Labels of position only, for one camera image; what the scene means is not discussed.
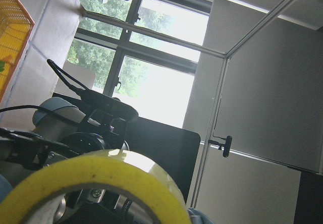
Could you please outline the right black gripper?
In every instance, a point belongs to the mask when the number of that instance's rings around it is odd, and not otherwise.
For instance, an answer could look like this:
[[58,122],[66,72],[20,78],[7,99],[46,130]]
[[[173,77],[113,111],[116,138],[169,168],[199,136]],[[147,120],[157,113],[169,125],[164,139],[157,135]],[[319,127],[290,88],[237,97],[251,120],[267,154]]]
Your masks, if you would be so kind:
[[16,186],[50,161],[113,148],[129,149],[125,133],[117,134],[112,130],[76,132],[54,141],[53,137],[44,138],[34,132],[1,128],[1,173]]

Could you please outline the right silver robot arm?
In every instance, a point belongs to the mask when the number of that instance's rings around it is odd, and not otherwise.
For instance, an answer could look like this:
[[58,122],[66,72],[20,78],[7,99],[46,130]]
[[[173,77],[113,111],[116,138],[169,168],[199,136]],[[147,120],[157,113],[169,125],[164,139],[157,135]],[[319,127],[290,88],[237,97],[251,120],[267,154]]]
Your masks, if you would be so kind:
[[17,179],[54,160],[110,148],[128,149],[125,134],[138,112],[117,98],[65,100],[52,97],[35,107],[32,131],[1,128],[1,161],[16,165]]

